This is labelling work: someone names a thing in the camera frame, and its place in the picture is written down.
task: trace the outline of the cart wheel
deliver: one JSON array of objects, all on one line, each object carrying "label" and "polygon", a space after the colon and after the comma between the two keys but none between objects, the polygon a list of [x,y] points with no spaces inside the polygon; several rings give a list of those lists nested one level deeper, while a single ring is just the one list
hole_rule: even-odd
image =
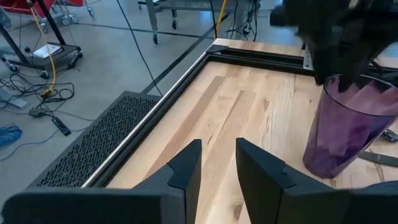
[{"label": "cart wheel", "polygon": [[40,75],[40,77],[43,78],[43,79],[49,79],[50,78],[49,73],[46,70],[42,71],[42,74]]},{"label": "cart wheel", "polygon": [[153,38],[153,39],[154,39],[154,43],[155,43],[155,44],[158,44],[158,43],[159,43],[159,41],[157,40],[157,34],[154,34],[154,38]]},{"label": "cart wheel", "polygon": [[178,22],[177,21],[173,21],[172,27],[173,27],[173,29],[177,29],[178,28]]},{"label": "cart wheel", "polygon": [[94,9],[92,7],[88,7],[87,11],[88,11],[88,13],[90,14],[91,17],[95,17],[95,12],[94,12]]},{"label": "cart wheel", "polygon": [[15,65],[10,65],[10,71],[12,72],[18,72],[18,67]]},{"label": "cart wheel", "polygon": [[74,24],[78,24],[79,23],[79,18],[77,18],[76,15],[69,15],[69,18],[72,21],[72,23],[74,23]]},{"label": "cart wheel", "polygon": [[43,33],[48,34],[49,30],[47,29],[47,26],[42,23],[40,24],[40,29],[42,29]]},{"label": "cart wheel", "polygon": [[64,16],[64,17],[62,18],[62,24],[63,24],[64,26],[69,26],[70,21],[69,21],[69,18],[68,18],[67,16]]}]

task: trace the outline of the metal stand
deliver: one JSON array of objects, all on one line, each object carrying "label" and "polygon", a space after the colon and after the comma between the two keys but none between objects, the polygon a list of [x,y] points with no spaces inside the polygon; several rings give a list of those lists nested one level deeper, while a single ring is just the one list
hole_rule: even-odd
[{"label": "metal stand", "polygon": [[[221,11],[222,0],[217,0],[214,2],[214,10],[216,12]],[[157,38],[158,28],[157,28],[157,19],[156,19],[156,12],[160,12],[163,9],[170,9],[172,11],[172,27],[173,29],[177,29],[177,10],[186,10],[186,11],[211,11],[209,0],[188,0],[188,1],[181,1],[181,0],[167,0],[167,1],[159,1],[154,3],[153,0],[145,0],[139,1],[139,9],[141,10],[141,5],[146,5],[150,20],[150,25],[153,31],[153,40],[155,44],[159,43]],[[251,13],[246,15],[248,10],[248,0],[229,0],[226,12],[233,13],[236,9],[236,27],[237,32],[235,32],[235,39],[244,40],[244,36],[242,35],[245,33],[244,31],[244,23],[246,22],[246,16],[252,16]]]},{"label": "metal stand", "polygon": [[[52,30],[54,31],[54,34],[57,36],[57,39],[59,41],[59,43],[49,43],[52,45],[57,45],[59,47],[61,47],[62,51],[52,55],[52,58],[54,59],[54,61],[68,55],[71,52],[75,52],[74,56],[71,58],[70,63],[68,65],[69,68],[73,68],[76,63],[77,60],[79,58],[83,57],[83,54],[81,52],[81,48],[79,46],[74,46],[74,45],[67,45],[65,40],[62,37],[61,32],[59,31],[57,25],[54,22],[53,17],[51,16],[49,10],[46,8],[43,0],[37,0],[37,2],[39,3],[40,8],[43,10],[45,17],[47,18],[47,21],[49,22]],[[28,67],[28,68],[34,68],[34,69],[38,69],[42,71],[42,78],[48,78],[48,72],[46,70],[46,66],[50,65],[51,61],[49,58],[45,58],[45,59],[39,59],[39,58],[32,58],[31,61],[29,61],[26,56],[21,52],[21,50],[19,49],[19,47],[16,45],[16,43],[13,41],[13,39],[11,38],[11,36],[8,34],[7,30],[4,28],[4,26],[2,24],[0,24],[0,33],[3,35],[3,37],[5,38],[5,40],[8,42],[8,44],[10,45],[10,47],[12,48],[12,50],[15,52],[15,54],[18,56],[19,61],[15,61],[15,60],[8,60],[8,62],[10,63],[10,70],[13,72],[16,72],[16,70],[14,68],[16,68],[16,65],[20,65],[23,67]]]}]

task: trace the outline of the wooden table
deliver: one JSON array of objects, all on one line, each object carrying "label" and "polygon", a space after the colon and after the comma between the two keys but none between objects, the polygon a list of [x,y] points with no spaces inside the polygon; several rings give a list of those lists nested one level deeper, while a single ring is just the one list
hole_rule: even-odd
[{"label": "wooden table", "polygon": [[[301,55],[300,48],[237,40],[234,48]],[[392,67],[396,59],[380,58]],[[290,166],[334,188],[397,180],[398,169],[356,159],[335,179],[320,179],[302,162],[321,87],[312,77],[210,62],[109,183],[130,189],[193,139],[201,139],[202,178],[196,224],[250,223],[238,182],[235,139],[244,137]],[[398,131],[398,123],[391,128]],[[368,149],[398,157],[382,139]]]}]

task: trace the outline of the translucent cup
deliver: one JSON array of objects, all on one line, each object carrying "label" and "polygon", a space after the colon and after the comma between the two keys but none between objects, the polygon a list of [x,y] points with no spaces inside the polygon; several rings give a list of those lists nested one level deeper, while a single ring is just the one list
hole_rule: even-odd
[{"label": "translucent cup", "polygon": [[398,115],[398,88],[361,75],[340,93],[340,75],[326,80],[312,122],[303,161],[321,178],[334,178]]}]

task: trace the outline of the concrete floor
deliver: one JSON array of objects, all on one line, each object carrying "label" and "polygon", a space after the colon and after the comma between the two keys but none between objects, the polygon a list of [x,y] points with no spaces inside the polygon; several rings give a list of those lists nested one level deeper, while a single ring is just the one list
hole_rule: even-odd
[{"label": "concrete floor", "polygon": [[[130,31],[126,30],[127,24],[116,1],[89,0],[90,2],[93,2],[91,7],[95,10],[95,18],[91,18],[87,10],[82,7],[73,9],[80,24],[69,27],[59,26],[67,43],[73,44],[75,41],[83,49],[84,57],[77,64],[78,70],[65,72],[57,78],[57,82],[73,82],[76,91],[75,97],[68,100],[60,108],[61,111],[95,119],[124,90],[141,92],[151,83],[151,79],[138,54]],[[262,4],[258,18],[257,41],[301,46],[301,40],[294,36],[292,30],[276,29],[269,26],[267,17],[269,11],[266,9],[272,8],[278,2],[280,1],[267,1]],[[155,45],[152,41],[152,34],[148,32],[150,23],[146,8],[143,7],[140,11],[135,1],[121,0],[121,3],[133,28],[142,29],[142,31],[135,32],[135,35],[155,77],[213,25],[209,12],[179,11],[178,30],[173,30],[171,12],[164,10],[157,14],[159,30],[184,35],[160,34],[160,44]],[[14,27],[19,27],[19,20],[19,17],[12,18]],[[23,24],[30,22],[26,19],[22,20]],[[224,31],[231,22],[232,16],[222,23],[220,37],[224,36]],[[19,29],[12,31],[11,36],[18,44]],[[33,49],[38,37],[39,31],[35,24],[23,27],[21,29],[22,48]],[[49,41],[56,41],[51,30],[47,38]],[[165,93],[211,43],[212,34],[209,38],[204,39],[159,83],[160,90]],[[43,46],[43,44],[41,39],[38,46]],[[7,46],[4,39],[0,39],[0,46]],[[394,45],[385,54],[394,56],[397,48],[398,46]],[[37,76],[34,71],[26,68],[23,68],[22,72]],[[11,72],[0,64],[0,77],[10,74]],[[41,78],[29,78],[29,80],[34,83],[44,82]],[[24,100],[30,103],[25,110],[21,111],[11,106],[7,108],[26,112],[39,103],[34,96],[26,97]],[[82,121],[72,116],[57,115],[70,129],[80,129],[90,124],[88,121]],[[43,141],[57,130],[50,118],[31,118],[0,110],[0,126],[9,123],[17,124],[23,130],[23,135],[13,145],[0,149],[0,159],[9,155],[20,144]],[[26,188],[78,135],[79,133],[73,133],[65,137],[61,133],[57,133],[51,140],[43,144],[22,147],[8,160],[0,162],[0,208],[10,195]]]}]

